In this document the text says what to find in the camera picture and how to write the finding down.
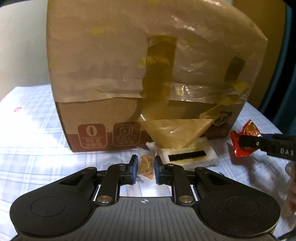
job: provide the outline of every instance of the yellow tape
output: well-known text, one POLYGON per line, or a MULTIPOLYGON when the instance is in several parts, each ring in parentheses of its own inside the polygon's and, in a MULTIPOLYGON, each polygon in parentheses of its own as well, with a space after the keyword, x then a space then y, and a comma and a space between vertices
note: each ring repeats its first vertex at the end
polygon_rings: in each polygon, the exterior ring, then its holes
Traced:
POLYGON ((176 45, 175 37, 156 35, 148 38, 141 121, 163 116, 170 98, 176 45))
POLYGON ((142 57, 139 62, 138 62, 138 66, 141 69, 146 68, 146 57, 142 57))
POLYGON ((54 62, 53 60, 48 60, 48 69, 49 70, 55 70, 57 67, 57 63, 54 62))
POLYGON ((200 114, 200 119, 215 119, 217 120, 220 117, 220 113, 225 111, 225 106, 233 105, 239 99, 239 97, 250 87, 247 82, 244 81, 236 81, 231 84, 237 94, 227 95, 217 101, 217 105, 213 108, 209 109, 206 112, 200 114))
POLYGON ((91 29, 91 33, 92 33, 92 35, 95 35, 95 36, 100 36, 100 35, 102 35, 104 32, 105 32, 105 28, 102 27, 102 26, 94 26, 94 27, 92 27, 92 29, 91 29))
POLYGON ((47 11, 53 11, 56 7, 56 0, 48 0, 48 3, 47 3, 47 11))
POLYGON ((150 8, 154 8, 159 4, 160 0, 146 0, 146 4, 150 8))

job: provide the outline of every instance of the plastic bag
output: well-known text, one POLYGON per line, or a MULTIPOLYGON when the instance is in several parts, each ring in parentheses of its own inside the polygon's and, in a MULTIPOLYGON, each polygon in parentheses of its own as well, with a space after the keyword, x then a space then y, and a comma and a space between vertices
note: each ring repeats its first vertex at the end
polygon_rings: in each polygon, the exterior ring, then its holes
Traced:
POLYGON ((151 37, 176 38, 168 97, 218 104, 248 90, 267 39, 225 0, 49 0, 47 54, 56 102, 141 98, 151 37))
POLYGON ((140 157, 138 166, 138 176, 142 175, 146 178, 154 178, 154 157, 156 155, 157 147, 155 143, 146 143, 149 150, 139 148, 138 154, 140 157))
POLYGON ((258 150, 257 148, 250 148, 250 147, 244 147, 241 148, 239 146, 239 137, 241 135, 248 135, 248 136, 261 136, 260 131, 256 127, 253 121, 249 120, 244 127, 242 128, 242 131, 240 133, 237 133, 235 131, 230 132, 230 138, 233 143, 233 149, 236 157, 246 157, 253 153, 254 151, 258 150))

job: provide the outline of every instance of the gray grooved panel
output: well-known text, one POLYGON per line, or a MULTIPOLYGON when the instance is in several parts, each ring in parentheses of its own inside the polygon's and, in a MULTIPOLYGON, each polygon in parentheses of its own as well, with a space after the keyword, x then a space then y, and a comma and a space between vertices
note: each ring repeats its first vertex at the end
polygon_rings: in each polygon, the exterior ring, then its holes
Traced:
MULTIPOLYGON (((76 231, 46 241, 275 241, 271 235, 251 239, 225 237, 205 226, 192 208, 177 206, 170 197, 145 199, 120 197, 112 206, 97 208, 76 231)), ((37 240, 40 239, 22 234, 13 239, 37 240)))

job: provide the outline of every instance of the printed number 0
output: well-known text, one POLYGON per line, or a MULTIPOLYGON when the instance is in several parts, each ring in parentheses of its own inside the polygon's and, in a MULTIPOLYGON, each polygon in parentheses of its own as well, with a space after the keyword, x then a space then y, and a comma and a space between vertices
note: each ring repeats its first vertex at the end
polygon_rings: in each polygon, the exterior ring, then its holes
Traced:
POLYGON ((86 133, 90 136, 90 137, 95 137, 98 133, 98 131, 96 130, 96 127, 95 126, 88 126, 86 128, 86 133))

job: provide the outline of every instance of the printed icon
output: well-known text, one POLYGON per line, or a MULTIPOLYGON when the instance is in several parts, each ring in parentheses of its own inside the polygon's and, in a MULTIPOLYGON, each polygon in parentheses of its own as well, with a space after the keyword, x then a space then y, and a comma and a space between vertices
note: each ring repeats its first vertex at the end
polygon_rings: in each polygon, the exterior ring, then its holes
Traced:
POLYGON ((115 146, 135 146, 140 142, 141 124, 139 122, 116 123, 113 126, 115 146))
POLYGON ((150 201, 145 198, 145 199, 142 199, 140 202, 146 204, 146 203, 148 203, 150 201))
POLYGON ((107 146, 106 129, 103 124, 85 124, 78 126, 80 145, 84 148, 107 146))
POLYGON ((119 129, 119 135, 132 135, 133 134, 133 125, 131 123, 122 124, 119 129))

